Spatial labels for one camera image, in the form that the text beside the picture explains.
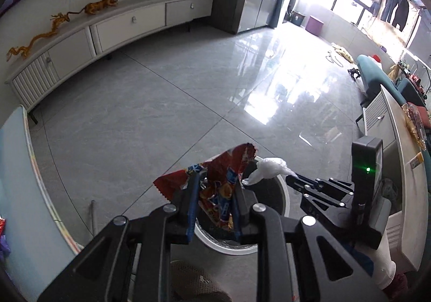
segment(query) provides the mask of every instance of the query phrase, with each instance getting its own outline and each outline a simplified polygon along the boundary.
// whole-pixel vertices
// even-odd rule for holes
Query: cabinet door
[[[58,80],[51,58],[46,52],[21,71],[12,80],[12,86],[26,109],[31,109]]]
[[[48,50],[60,80],[91,60],[90,45],[83,29]]]
[[[102,51],[165,26],[165,4],[127,12],[96,25]]]
[[[184,0],[166,3],[166,25],[183,24],[199,17],[210,16],[212,7],[213,0]]]

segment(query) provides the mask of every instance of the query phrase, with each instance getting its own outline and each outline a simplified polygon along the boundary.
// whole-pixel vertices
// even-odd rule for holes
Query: golden dragon figurine
[[[38,40],[39,38],[46,38],[46,37],[51,37],[56,35],[57,29],[60,26],[60,24],[70,21],[68,14],[58,13],[57,15],[51,15],[51,16],[52,16],[51,31],[34,36],[27,47],[25,47],[24,45],[18,48],[12,47],[6,54],[6,61],[9,61],[12,55],[18,55],[19,53],[21,53],[21,55],[24,58],[27,57],[36,40]]]
[[[85,14],[94,15],[98,11],[104,8],[116,6],[117,3],[118,3],[118,0],[101,0],[99,2],[87,4],[79,12],[67,12],[66,14],[58,13],[57,15],[52,15],[53,18],[52,18],[52,26],[51,26],[50,32],[46,32],[44,34],[39,34],[37,36],[34,36],[27,47],[25,47],[24,45],[17,48],[12,47],[6,54],[6,60],[9,61],[12,55],[18,55],[19,53],[21,53],[21,56],[23,56],[24,58],[27,57],[36,40],[38,40],[39,38],[46,38],[46,37],[51,37],[53,35],[56,35],[57,29],[60,26],[60,24],[70,21],[69,14],[80,14],[82,13],[82,11],[84,11]]]

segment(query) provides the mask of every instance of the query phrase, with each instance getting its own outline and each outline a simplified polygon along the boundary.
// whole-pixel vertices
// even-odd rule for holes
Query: cable on floor
[[[85,225],[85,227],[87,228],[87,230],[90,232],[91,236],[94,237],[93,233],[91,232],[91,230],[87,227],[87,224],[84,222],[84,220],[82,219],[81,215],[79,214],[78,210],[75,207],[75,204],[73,203],[72,199],[70,198],[69,193],[67,192],[66,187],[64,186],[63,180],[61,179],[60,173],[58,172],[58,168],[57,165],[55,164],[55,160],[54,160],[54,156],[53,156],[53,152],[51,151],[51,146],[50,146],[50,142],[48,140],[48,135],[47,135],[47,129],[45,127],[45,122],[44,122],[44,114],[42,113],[42,109],[40,110],[40,119],[42,120],[42,125],[44,126],[44,132],[45,132],[45,138],[47,139],[47,144],[48,144],[48,149],[50,150],[50,154],[51,154],[51,158],[53,160],[53,164],[55,167],[55,170],[57,171],[58,177],[60,179],[61,184],[63,185],[64,191],[67,194],[67,197],[69,198],[70,202],[72,203],[73,208],[75,209],[76,213],[78,214],[79,218],[82,220],[83,224]]]
[[[344,65],[343,64],[341,64],[341,62],[337,59],[337,57],[333,57],[332,56],[332,51],[328,51],[328,55],[327,56],[325,56],[325,58],[326,58],[326,60],[328,60],[330,63],[333,63],[333,64],[337,64],[340,68],[343,68],[344,67]]]

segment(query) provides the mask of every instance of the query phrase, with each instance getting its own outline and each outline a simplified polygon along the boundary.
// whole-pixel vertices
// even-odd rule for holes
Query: purple stool
[[[307,26],[305,26],[305,29],[315,35],[320,36],[320,33],[322,32],[323,22],[321,22],[319,19],[316,19],[314,16],[310,15],[310,18],[308,19]]]

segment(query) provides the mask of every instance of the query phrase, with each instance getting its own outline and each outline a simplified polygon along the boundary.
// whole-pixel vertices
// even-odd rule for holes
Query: snack wrapper
[[[235,183],[238,175],[242,174],[248,163],[254,160],[256,151],[253,144],[241,144],[210,161],[165,174],[157,178],[154,185],[171,201],[175,190],[184,188],[193,173],[206,169],[208,182],[206,188],[199,192],[199,206],[215,225],[231,230],[233,228],[231,204]]]
[[[3,229],[4,229],[5,225],[6,225],[6,219],[4,219],[4,218],[2,218],[2,216],[0,216],[0,236],[3,233]]]

